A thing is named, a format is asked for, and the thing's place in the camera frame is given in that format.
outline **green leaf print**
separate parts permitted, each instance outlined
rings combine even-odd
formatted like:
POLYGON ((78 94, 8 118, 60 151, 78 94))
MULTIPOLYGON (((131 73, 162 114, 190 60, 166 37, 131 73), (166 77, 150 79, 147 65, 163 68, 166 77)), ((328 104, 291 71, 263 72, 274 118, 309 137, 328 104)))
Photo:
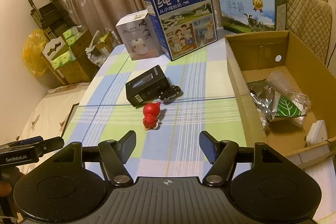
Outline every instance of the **green leaf print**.
POLYGON ((279 117, 295 117, 302 115, 301 111, 294 105, 294 103, 281 95, 278 103, 277 116, 279 117))

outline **red toy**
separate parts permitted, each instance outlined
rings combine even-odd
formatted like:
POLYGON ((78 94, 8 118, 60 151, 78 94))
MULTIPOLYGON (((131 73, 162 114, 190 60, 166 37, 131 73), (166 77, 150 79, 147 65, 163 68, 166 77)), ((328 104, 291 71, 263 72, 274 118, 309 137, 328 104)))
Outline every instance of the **red toy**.
POLYGON ((157 117, 160 115, 160 104, 161 102, 149 103, 143 107, 142 113, 144 118, 142 122, 145 130, 156 129, 159 126, 160 120, 157 117))

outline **checkered tablecloth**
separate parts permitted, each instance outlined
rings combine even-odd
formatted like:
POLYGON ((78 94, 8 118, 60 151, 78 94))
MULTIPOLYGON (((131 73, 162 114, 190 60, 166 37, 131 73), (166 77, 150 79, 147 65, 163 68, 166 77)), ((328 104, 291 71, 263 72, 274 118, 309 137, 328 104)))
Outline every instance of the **checkered tablecloth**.
MULTIPOLYGON (((202 130, 218 140, 246 146, 227 73, 224 39, 173 62, 164 55, 132 61, 124 45, 117 46, 87 89, 64 140, 66 144, 80 141, 83 146, 95 146, 103 140, 119 140, 129 130, 134 130, 137 137, 135 150, 126 163, 134 179, 202 178, 210 168, 199 147, 202 130), (172 85, 181 87, 183 95, 170 104, 162 103, 159 129, 145 131, 142 108, 136 109, 127 101, 125 83, 155 65, 160 65, 172 85)), ((86 167, 101 175, 99 164, 86 167)))

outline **beige quilted chair back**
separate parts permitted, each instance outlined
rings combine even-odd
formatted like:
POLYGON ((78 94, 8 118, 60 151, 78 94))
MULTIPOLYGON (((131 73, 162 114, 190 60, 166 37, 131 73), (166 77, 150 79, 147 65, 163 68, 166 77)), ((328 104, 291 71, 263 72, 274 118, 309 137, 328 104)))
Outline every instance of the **beige quilted chair back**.
POLYGON ((325 63, 332 12, 322 0, 287 0, 287 27, 325 63))

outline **black box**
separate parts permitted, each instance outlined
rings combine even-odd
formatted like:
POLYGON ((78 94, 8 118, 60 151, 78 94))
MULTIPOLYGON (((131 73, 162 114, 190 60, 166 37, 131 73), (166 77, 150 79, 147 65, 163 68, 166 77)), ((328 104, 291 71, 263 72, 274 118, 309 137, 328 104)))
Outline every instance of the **black box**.
POLYGON ((156 99, 160 92, 170 88, 168 80, 159 65, 130 80, 125 86, 127 100, 133 106, 156 99))

